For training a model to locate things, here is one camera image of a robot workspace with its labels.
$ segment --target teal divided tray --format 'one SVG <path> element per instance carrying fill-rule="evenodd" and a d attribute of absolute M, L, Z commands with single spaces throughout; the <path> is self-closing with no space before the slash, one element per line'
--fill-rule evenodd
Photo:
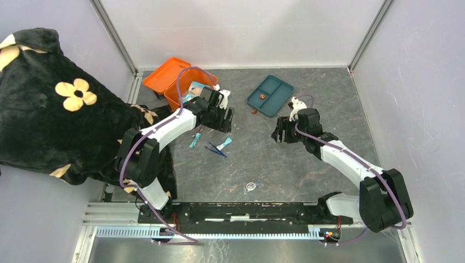
<path fill-rule="evenodd" d="M 294 87 L 292 85 L 273 75 L 268 75 L 247 98 L 247 104 L 271 118 L 289 99 L 293 91 Z M 260 99 L 261 94 L 265 95 L 265 99 Z"/>

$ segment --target white backdrop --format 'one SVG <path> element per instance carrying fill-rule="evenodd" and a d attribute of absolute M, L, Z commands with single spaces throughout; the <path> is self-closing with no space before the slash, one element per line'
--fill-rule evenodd
<path fill-rule="evenodd" d="M 347 66 L 382 0 L 102 0 L 137 68 Z"/>
<path fill-rule="evenodd" d="M 395 1 L 355 68 L 379 155 L 404 175 L 425 263 L 464 260 L 464 8 Z"/>

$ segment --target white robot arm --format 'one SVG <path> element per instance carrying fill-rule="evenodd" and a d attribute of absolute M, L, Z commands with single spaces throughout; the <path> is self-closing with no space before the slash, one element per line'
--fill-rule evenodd
<path fill-rule="evenodd" d="M 227 90 L 204 88 L 199 97 L 185 102 L 183 108 L 177 109 L 168 118 L 141 131 L 130 129 L 124 134 L 115 169 L 121 172 L 131 148 L 147 135 L 144 143 L 138 147 L 140 154 L 131 156 L 124 175 L 155 209 L 161 210 L 169 201 L 163 189 L 167 185 L 162 185 L 159 180 L 163 176 L 159 174 L 159 153 L 174 139 L 201 124 L 221 132 L 230 132 L 234 109 L 228 108 L 229 94 Z"/>
<path fill-rule="evenodd" d="M 362 221 L 373 232 L 402 222 L 400 210 L 406 219 L 413 216 L 409 194 L 399 171 L 385 170 L 367 162 L 349 150 L 336 136 L 323 132 L 320 114 L 316 109 L 307 108 L 296 98 L 292 99 L 289 106 L 292 108 L 291 115 L 278 118 L 271 137 L 276 142 L 301 141 L 309 153 L 334 166 L 359 188 L 359 196 L 341 192 L 323 196 L 321 199 L 327 213 Z"/>

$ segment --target orange box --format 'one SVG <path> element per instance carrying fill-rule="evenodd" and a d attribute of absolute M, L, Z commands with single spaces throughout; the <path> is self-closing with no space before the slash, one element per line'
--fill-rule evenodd
<path fill-rule="evenodd" d="M 142 83 L 156 93 L 163 94 L 171 109 L 175 111 L 180 106 L 178 91 L 176 89 L 176 79 L 182 69 L 190 66 L 191 63 L 184 60 L 170 58 L 165 63 L 163 63 L 163 65 L 152 72 L 152 74 L 146 77 Z M 213 74 L 210 75 L 215 80 L 215 83 L 213 83 L 211 79 L 200 70 L 193 68 L 184 71 L 179 79 L 179 89 L 181 94 L 185 93 L 189 89 L 192 81 L 210 85 L 210 87 L 218 83 L 218 78 Z"/>

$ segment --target blue tweezers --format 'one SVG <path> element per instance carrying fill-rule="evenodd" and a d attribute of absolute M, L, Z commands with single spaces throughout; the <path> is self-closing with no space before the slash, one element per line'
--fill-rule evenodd
<path fill-rule="evenodd" d="M 225 155 L 222 151 L 220 151 L 213 143 L 209 142 L 209 144 L 210 144 L 211 146 L 213 146 L 214 149 L 210 149 L 210 148 L 208 148 L 207 146 L 205 146 L 205 148 L 209 149 L 210 151 L 212 151 L 212 152 L 214 152 L 214 153 L 216 153 L 216 154 L 218 154 L 218 155 L 221 155 L 221 156 L 223 156 L 223 157 L 226 157 L 226 155 Z"/>

